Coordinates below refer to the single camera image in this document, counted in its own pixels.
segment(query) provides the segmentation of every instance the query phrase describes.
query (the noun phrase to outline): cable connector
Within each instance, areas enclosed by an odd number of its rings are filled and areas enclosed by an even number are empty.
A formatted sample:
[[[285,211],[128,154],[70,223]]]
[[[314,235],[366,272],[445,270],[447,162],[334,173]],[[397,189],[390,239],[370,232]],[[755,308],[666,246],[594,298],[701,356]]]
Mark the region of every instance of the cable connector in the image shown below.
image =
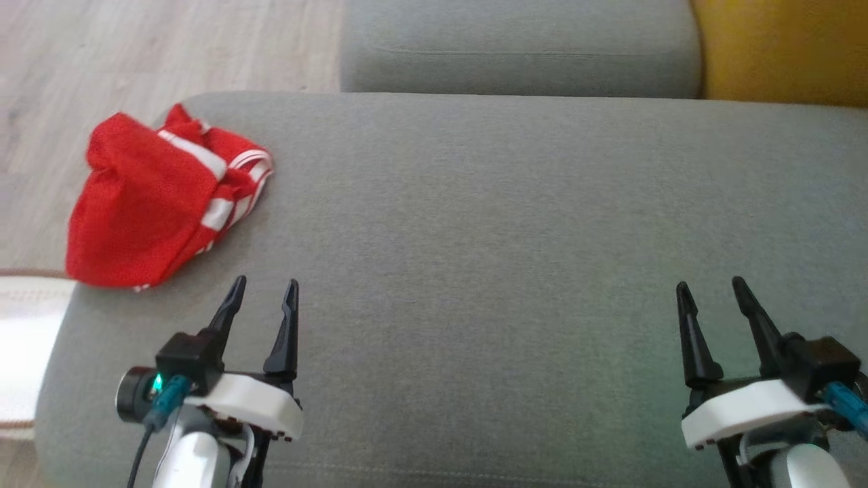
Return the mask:
[[[832,410],[847,419],[863,439],[868,440],[868,405],[840,381],[826,385],[823,401]]]
[[[184,403],[184,399],[190,393],[192,383],[186,376],[176,374],[162,388],[160,394],[154,399],[151,404],[151,410],[145,415],[142,423],[148,427],[152,426],[154,432],[159,432],[168,422],[168,418],[174,412],[174,409]]]

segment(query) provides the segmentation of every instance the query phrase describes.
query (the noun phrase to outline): yellow cushion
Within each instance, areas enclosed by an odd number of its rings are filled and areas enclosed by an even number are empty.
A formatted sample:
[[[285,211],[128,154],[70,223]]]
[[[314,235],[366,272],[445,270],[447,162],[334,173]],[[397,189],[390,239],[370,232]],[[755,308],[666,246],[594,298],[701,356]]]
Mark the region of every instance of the yellow cushion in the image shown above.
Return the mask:
[[[706,98],[868,107],[868,0],[693,0]]]

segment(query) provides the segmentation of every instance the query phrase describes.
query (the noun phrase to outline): gray fabric upholstery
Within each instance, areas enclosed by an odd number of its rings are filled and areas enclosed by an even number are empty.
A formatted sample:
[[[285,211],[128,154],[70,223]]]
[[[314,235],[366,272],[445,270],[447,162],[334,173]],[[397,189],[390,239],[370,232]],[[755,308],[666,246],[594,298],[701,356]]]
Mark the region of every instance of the gray fabric upholstery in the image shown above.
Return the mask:
[[[341,89],[692,98],[688,0],[350,0]]]
[[[52,484],[122,483],[142,429],[115,415],[118,379],[205,326],[237,274],[235,370],[261,367],[286,283],[301,283],[306,431],[270,451],[269,487],[725,486],[717,454],[681,438],[680,280],[729,375],[758,362],[735,274],[782,330],[866,351],[848,329],[868,314],[868,111],[280,93],[186,105],[272,150],[276,174],[164,286],[76,289],[36,416]],[[833,444],[868,485],[865,443]]]

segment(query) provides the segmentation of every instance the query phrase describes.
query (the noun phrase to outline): red and white striped fabric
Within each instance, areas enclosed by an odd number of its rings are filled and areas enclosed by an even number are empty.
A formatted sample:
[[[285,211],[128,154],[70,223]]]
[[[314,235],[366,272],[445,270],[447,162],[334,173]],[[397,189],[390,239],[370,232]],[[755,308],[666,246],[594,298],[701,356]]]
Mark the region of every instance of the red and white striped fabric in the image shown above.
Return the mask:
[[[92,172],[69,219],[67,273],[101,287],[157,285],[250,214],[272,157],[178,104],[154,131],[126,114],[94,129]]]

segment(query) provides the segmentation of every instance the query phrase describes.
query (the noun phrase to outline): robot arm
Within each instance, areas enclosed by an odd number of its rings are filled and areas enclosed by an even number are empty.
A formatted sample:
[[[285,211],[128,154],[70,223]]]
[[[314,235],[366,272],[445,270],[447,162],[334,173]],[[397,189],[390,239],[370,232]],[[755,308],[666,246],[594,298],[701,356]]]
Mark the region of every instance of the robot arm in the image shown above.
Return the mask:
[[[868,436],[868,378],[859,371],[861,362],[831,337],[781,336],[739,276],[733,290],[759,353],[756,377],[724,379],[687,283],[675,290],[684,382],[691,390],[681,421],[687,446],[717,445],[733,488],[849,487],[828,453],[826,432],[855,428]]]
[[[130,369],[118,387],[116,408],[126,422],[144,424],[169,379],[188,383],[178,408],[153,486],[260,487],[262,468],[272,440],[300,437],[303,416],[293,396],[298,365],[299,284],[291,280],[282,304],[284,318],[262,373],[228,373],[222,361],[234,315],[239,311],[247,279],[235,280],[211,324],[196,335],[177,333],[157,353],[156,368]],[[234,446],[243,444],[243,450]],[[138,463],[134,463],[130,486]]]

